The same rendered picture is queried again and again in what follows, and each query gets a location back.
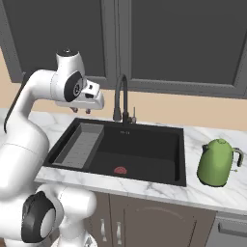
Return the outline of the black sink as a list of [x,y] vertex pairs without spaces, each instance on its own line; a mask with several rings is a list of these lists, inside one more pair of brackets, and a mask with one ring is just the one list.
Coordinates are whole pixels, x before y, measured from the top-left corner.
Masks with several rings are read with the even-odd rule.
[[[104,135],[88,168],[81,170],[54,165],[69,137],[81,124],[102,124]],[[184,138],[181,128],[74,119],[53,146],[44,161],[46,167],[131,178],[176,186],[186,184]],[[127,169],[125,175],[114,173],[116,167]]]

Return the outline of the grey dishwasher door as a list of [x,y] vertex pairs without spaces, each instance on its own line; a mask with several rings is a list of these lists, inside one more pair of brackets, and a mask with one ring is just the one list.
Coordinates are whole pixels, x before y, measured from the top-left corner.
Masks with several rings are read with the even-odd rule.
[[219,233],[218,224],[220,222],[235,222],[247,225],[247,216],[217,212],[206,242],[206,247],[247,247],[247,237]]

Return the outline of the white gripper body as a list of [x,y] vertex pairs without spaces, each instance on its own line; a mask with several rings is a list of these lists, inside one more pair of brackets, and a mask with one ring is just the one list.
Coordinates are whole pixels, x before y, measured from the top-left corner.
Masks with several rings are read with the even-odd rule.
[[56,104],[68,108],[101,110],[104,107],[104,97],[103,93],[99,92],[95,98],[85,98],[83,95],[80,95],[72,102],[56,101]]

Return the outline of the green kettle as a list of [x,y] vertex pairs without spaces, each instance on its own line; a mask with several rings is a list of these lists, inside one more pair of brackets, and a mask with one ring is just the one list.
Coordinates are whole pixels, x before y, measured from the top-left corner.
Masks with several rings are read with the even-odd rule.
[[203,185],[223,187],[226,185],[233,164],[233,154],[239,154],[237,166],[243,162],[244,153],[233,148],[225,139],[214,139],[202,145],[203,153],[197,169],[197,177]]

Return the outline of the black tap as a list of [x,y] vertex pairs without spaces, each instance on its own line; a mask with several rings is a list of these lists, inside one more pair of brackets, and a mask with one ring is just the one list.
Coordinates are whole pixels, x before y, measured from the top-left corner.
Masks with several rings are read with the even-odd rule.
[[[123,112],[120,107],[120,91],[123,90]],[[123,121],[123,126],[127,124],[135,124],[136,118],[130,117],[127,109],[127,78],[125,74],[121,74],[118,78],[115,89],[115,106],[113,112],[113,120],[115,122]]]

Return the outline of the brown base cupboard door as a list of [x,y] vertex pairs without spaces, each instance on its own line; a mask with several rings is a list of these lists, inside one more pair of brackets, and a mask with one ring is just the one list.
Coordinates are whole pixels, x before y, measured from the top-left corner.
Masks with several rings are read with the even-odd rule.
[[[104,219],[107,241],[102,241],[100,233],[100,219]],[[85,227],[89,234],[95,239],[97,247],[112,247],[112,231],[109,195],[96,192],[96,211],[85,220]]]
[[[216,212],[193,206],[110,196],[114,247],[205,247]],[[122,223],[122,245],[117,244]]]

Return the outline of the grey sink drain tray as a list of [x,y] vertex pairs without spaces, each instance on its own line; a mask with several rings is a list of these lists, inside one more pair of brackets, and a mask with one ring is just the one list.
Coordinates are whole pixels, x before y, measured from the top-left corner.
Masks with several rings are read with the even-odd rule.
[[102,124],[81,123],[54,160],[54,165],[76,170],[88,168],[103,135]]

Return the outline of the dark grey wall cupboard door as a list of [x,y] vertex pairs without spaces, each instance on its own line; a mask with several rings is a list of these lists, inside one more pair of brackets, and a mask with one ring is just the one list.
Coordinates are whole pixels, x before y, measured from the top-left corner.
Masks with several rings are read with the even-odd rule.
[[129,90],[247,98],[247,0],[118,0],[117,17]]
[[86,76],[103,89],[117,81],[115,0],[0,0],[0,46],[11,81],[57,68],[56,52],[78,51]]

